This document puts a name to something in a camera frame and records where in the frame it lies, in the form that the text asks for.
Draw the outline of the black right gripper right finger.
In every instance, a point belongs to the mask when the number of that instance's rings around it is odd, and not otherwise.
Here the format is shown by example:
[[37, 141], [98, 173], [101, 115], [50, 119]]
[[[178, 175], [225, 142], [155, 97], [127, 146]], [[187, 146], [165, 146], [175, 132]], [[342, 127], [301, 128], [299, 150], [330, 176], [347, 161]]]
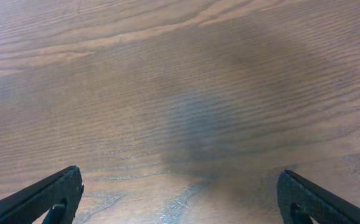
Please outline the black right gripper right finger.
[[284, 224], [360, 224], [360, 208], [292, 170], [277, 182], [277, 202]]

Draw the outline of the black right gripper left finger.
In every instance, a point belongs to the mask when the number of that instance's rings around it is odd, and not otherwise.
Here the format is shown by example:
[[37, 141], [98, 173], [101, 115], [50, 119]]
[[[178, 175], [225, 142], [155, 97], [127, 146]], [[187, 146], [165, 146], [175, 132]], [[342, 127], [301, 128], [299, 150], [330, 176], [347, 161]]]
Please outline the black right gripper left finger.
[[77, 166], [68, 166], [0, 200], [0, 223], [33, 223], [44, 213], [43, 223], [71, 224], [84, 185]]

